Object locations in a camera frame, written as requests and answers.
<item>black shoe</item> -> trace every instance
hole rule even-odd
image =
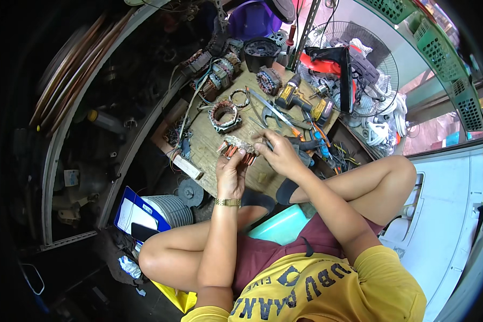
[[[291,195],[295,190],[297,190],[298,187],[299,185],[291,181],[289,178],[284,179],[283,183],[276,192],[277,202],[284,205],[291,204]]]
[[[251,188],[245,187],[245,191],[243,192],[243,196],[241,197],[241,206],[265,207],[268,211],[268,215],[276,206],[276,202],[273,201],[273,198],[270,196],[264,195],[260,192],[252,190]]]

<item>yellow plastic bag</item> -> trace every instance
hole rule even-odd
[[[188,312],[197,303],[197,293],[178,291],[175,295],[175,288],[168,287],[151,280],[155,286],[183,313]]]

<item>gold wristwatch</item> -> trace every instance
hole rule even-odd
[[[242,200],[241,199],[218,199],[215,198],[215,204],[219,206],[241,206]]]

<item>cordless drill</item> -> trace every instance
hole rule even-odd
[[[297,105],[304,111],[311,114],[318,126],[323,126],[329,117],[329,113],[334,106],[332,100],[320,100],[318,104],[313,106],[299,91],[299,84],[301,84],[301,76],[295,74],[285,85],[284,89],[279,94],[275,103],[277,106],[285,110],[291,109]]]

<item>green plastic basket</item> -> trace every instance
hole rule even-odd
[[[362,0],[378,10],[389,21],[398,25],[417,7],[409,0]]]
[[[460,120],[467,132],[483,131],[483,112],[476,88],[467,77],[451,83],[449,97],[460,114]]]
[[[454,81],[467,75],[454,46],[437,25],[424,18],[414,36],[417,48],[442,81]]]

